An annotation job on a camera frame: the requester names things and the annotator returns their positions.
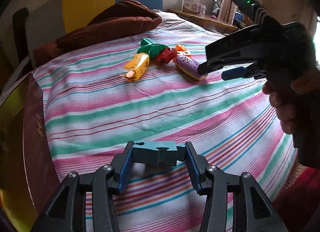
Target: metal bolt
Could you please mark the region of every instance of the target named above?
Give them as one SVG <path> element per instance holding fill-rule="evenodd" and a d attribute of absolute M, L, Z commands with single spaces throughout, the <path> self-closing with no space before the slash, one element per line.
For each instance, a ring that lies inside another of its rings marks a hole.
<path fill-rule="evenodd" d="M 246 179 L 250 179 L 250 178 L 252 177 L 251 174 L 248 173 L 248 172 L 242 173 L 242 176 L 243 176 L 244 178 L 246 178 Z"/>
<path fill-rule="evenodd" d="M 207 169 L 208 169 L 208 171 L 216 171 L 216 170 L 217 170 L 217 167 L 214 166 L 214 165 L 209 165 L 209 166 L 207 167 Z"/>
<path fill-rule="evenodd" d="M 75 171 L 71 171 L 68 173 L 69 178 L 74 178 L 75 176 L 77 176 L 77 173 Z"/>
<path fill-rule="evenodd" d="M 105 171 L 111 171 L 112 170 L 112 166 L 110 164 L 106 164 L 105 166 L 103 166 L 103 169 Z"/>

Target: striped bedsheet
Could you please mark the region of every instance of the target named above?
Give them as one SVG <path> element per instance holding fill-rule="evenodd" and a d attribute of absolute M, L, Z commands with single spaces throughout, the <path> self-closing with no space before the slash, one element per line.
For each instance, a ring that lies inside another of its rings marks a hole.
<path fill-rule="evenodd" d="M 198 154 L 227 173 L 249 171 L 273 199 L 286 180 L 296 151 L 281 130 L 264 80 L 221 80 L 221 71 L 201 82 L 173 62 L 151 63 L 139 81 L 123 66 L 142 38 L 186 46 L 198 62 L 220 35 L 183 24 L 113 40 L 62 55 L 34 76 L 44 93 L 44 116 L 52 159 L 62 180 L 70 171 L 93 172 L 121 153 L 127 141 L 191 141 Z M 192 189 L 184 163 L 171 169 L 135 164 L 128 189 L 114 197 L 121 231 L 198 231 L 205 196 Z M 87 231 L 93 231 L 91 194 Z M 227 230 L 232 227 L 228 197 Z"/>

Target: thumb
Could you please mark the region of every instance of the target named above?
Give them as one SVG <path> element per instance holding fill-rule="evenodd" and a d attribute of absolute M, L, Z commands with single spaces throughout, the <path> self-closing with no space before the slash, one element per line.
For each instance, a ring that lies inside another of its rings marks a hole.
<path fill-rule="evenodd" d="M 291 82 L 292 90 L 299 94 L 309 94 L 320 89 L 320 71 L 315 69 L 306 70 L 302 76 Z"/>

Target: green toy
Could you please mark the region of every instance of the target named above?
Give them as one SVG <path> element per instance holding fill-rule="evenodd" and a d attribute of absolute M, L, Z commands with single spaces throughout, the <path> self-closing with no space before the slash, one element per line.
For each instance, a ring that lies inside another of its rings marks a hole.
<path fill-rule="evenodd" d="M 140 43 L 140 46 L 141 48 L 138 49 L 137 54 L 142 52 L 147 53 L 151 59 L 159 55 L 163 49 L 168 48 L 168 46 L 155 43 L 149 38 L 143 38 Z"/>

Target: white box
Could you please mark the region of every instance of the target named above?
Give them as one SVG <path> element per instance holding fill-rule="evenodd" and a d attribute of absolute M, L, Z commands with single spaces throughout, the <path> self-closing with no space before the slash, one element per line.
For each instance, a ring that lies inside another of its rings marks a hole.
<path fill-rule="evenodd" d="M 197 13 L 200 0 L 182 0 L 181 11 Z"/>

